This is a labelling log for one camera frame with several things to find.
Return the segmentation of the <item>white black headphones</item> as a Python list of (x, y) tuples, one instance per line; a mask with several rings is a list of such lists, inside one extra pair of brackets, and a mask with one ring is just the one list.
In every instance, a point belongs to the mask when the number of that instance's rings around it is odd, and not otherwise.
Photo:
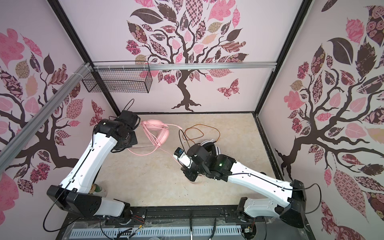
[(221, 149), (218, 146), (216, 146), (216, 142), (217, 141), (212, 139), (212, 140), (203, 141), (202, 143), (200, 143), (200, 145), (208, 152), (218, 156), (221, 154)]

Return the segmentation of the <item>pink headphones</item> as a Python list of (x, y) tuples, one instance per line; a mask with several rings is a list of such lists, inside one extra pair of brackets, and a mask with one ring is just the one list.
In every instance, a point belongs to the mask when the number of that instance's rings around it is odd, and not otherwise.
[(147, 136), (147, 138), (150, 140), (154, 147), (154, 149), (147, 154), (137, 154), (130, 150), (130, 152), (134, 155), (141, 157), (151, 155), (156, 150), (162, 149), (162, 145), (167, 141), (170, 135), (170, 126), (177, 127), (179, 130), (183, 130), (183, 128), (178, 125), (166, 124), (160, 120), (141, 121), (140, 126), (142, 127), (144, 134)]

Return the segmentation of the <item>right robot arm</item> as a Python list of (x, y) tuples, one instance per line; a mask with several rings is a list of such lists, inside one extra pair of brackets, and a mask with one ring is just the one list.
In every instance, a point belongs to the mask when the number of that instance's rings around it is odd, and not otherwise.
[(256, 172), (221, 154), (220, 148), (212, 142), (195, 144), (188, 151), (177, 148), (173, 157), (191, 182), (201, 175), (238, 184), (265, 196), (264, 199), (245, 197), (240, 200), (238, 211), (245, 217), (278, 217), (291, 227), (304, 228), (307, 196), (301, 181), (286, 182)]

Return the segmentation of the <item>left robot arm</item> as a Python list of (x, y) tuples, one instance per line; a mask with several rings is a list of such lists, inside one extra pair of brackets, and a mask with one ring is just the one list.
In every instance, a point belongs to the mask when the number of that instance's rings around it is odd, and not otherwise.
[(122, 224), (132, 218), (130, 204), (91, 194), (91, 188), (110, 153), (119, 153), (138, 143), (135, 130), (140, 117), (122, 111), (115, 120), (102, 119), (93, 129), (91, 141), (72, 171), (47, 195), (61, 210), (81, 218), (109, 217)]

